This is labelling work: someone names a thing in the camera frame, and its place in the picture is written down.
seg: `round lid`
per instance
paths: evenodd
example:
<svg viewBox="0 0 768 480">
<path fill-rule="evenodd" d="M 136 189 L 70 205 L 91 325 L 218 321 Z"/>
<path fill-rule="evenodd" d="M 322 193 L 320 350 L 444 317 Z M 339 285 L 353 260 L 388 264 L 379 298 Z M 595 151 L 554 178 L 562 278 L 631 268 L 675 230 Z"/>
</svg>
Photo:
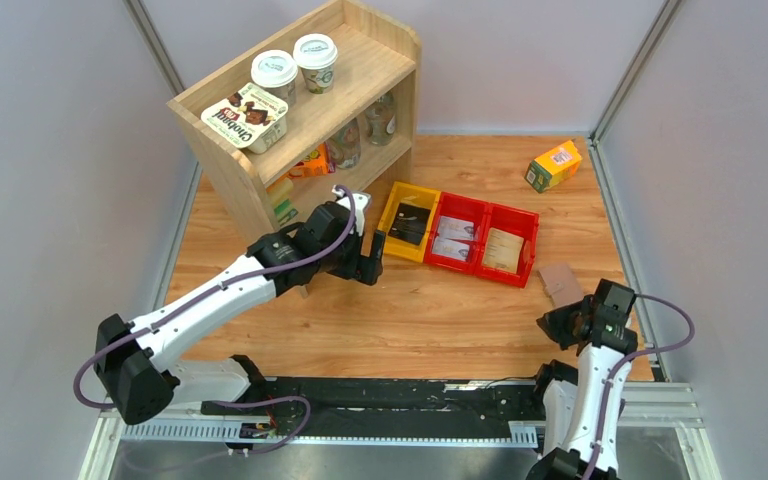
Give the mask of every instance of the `round lid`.
<svg viewBox="0 0 768 480">
<path fill-rule="evenodd" d="M 296 41 L 293 58 L 302 68 L 309 70 L 325 68 L 337 60 L 337 46 L 328 35 L 311 33 Z"/>
<path fill-rule="evenodd" d="M 252 80 L 265 88 L 286 85 L 298 72 L 293 57 L 283 50 L 267 50 L 254 57 L 252 62 Z"/>
</svg>

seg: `orange package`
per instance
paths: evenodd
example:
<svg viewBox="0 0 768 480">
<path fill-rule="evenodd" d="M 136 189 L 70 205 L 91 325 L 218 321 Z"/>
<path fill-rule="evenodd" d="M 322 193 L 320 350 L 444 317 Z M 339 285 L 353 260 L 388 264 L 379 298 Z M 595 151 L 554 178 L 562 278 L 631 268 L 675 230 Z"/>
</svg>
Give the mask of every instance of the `orange package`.
<svg viewBox="0 0 768 480">
<path fill-rule="evenodd" d="M 290 178 L 318 177 L 334 173 L 334 164 L 328 159 L 325 144 L 320 144 L 316 150 L 305 155 L 301 162 L 288 172 Z"/>
</svg>

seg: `barcode label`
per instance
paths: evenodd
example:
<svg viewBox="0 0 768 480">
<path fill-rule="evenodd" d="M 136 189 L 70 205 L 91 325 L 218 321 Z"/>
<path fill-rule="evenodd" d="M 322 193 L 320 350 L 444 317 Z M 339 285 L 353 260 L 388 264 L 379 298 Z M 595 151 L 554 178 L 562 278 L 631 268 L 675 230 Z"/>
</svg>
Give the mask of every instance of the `barcode label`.
<svg viewBox="0 0 768 480">
<path fill-rule="evenodd" d="M 555 162 L 555 165 L 563 165 L 570 160 L 572 160 L 572 154 L 563 148 L 558 150 L 558 153 L 552 155 L 552 161 Z"/>
</svg>

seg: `white lid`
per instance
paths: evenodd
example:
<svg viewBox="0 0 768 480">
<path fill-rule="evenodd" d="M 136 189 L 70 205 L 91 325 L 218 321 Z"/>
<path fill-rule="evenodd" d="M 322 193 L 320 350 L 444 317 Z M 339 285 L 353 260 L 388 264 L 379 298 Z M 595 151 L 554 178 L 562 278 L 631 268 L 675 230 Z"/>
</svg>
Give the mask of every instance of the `white lid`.
<svg viewBox="0 0 768 480">
<path fill-rule="evenodd" d="M 337 61 L 337 46 L 328 35 L 311 33 L 296 40 L 293 58 L 302 68 L 318 70 Z"/>
<path fill-rule="evenodd" d="M 201 120 L 235 147 L 246 148 L 286 114 L 287 102 L 247 83 L 239 92 L 207 107 Z"/>
<path fill-rule="evenodd" d="M 293 57 L 283 50 L 267 50 L 252 62 L 252 80 L 265 88 L 284 86 L 295 80 L 298 72 Z"/>
</svg>

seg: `table surface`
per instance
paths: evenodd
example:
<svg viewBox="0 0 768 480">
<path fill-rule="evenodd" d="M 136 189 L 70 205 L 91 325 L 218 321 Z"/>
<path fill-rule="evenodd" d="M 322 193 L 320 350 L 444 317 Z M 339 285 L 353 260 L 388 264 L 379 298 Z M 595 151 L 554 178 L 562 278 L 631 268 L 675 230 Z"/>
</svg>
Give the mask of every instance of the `table surface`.
<svg viewBox="0 0 768 480">
<path fill-rule="evenodd" d="M 291 291 L 256 307 L 185 357 L 244 354 L 267 376 L 499 379 L 533 376 L 552 359 L 575 365 L 575 349 L 560 351 L 535 323 L 553 308 L 537 268 L 566 262 L 585 292 L 601 278 L 624 276 L 583 138 L 575 143 L 585 159 L 572 178 L 543 194 L 523 179 L 532 158 L 564 140 L 417 138 L 413 184 L 540 214 L 535 267 L 524 289 L 385 255 L 377 285 L 319 275 L 308 298 Z M 384 178 L 367 188 L 367 231 L 378 224 L 389 189 Z M 167 301 L 218 274 L 246 247 L 202 177 Z M 646 358 L 634 362 L 629 378 L 652 380 Z"/>
</svg>

